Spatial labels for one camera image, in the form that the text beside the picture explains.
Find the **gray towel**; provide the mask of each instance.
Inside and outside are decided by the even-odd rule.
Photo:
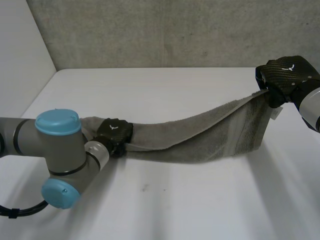
[[[168,163],[199,163],[245,154],[260,147],[272,109],[259,91],[186,119],[133,124],[127,157]],[[83,118],[91,139],[104,119]]]

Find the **white logo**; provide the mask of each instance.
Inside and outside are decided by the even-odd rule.
[[[292,67],[289,67],[289,68],[281,68],[282,70],[287,70],[287,71],[293,71],[294,70],[294,68],[295,68],[295,65],[294,64],[292,64]]]
[[[115,127],[113,127],[111,125],[109,125],[109,126],[110,126],[111,130],[119,128],[118,126],[115,126]]]

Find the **white table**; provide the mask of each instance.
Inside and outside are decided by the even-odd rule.
[[[68,108],[159,123],[257,90],[253,68],[70,69],[54,75],[23,117]],[[319,239],[319,137],[285,104],[258,151],[204,164],[110,161],[73,209],[2,217],[0,239]],[[38,204],[48,176],[44,159],[2,158],[0,203]]]

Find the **light blue cap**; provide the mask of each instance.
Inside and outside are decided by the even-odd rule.
[[[35,120],[35,127],[44,134],[66,136],[78,132],[81,122],[75,111],[55,109],[41,113]]]
[[[80,198],[80,193],[65,181],[49,178],[41,189],[44,200],[58,209],[69,209]]]

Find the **black cable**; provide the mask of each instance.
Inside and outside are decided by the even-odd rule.
[[[9,209],[0,205],[0,216],[9,217],[10,219],[16,219],[17,217],[30,216],[40,212],[46,206],[48,206],[48,203],[46,201],[42,201],[38,205],[35,205],[27,209],[22,209],[22,210],[20,210],[19,208]]]

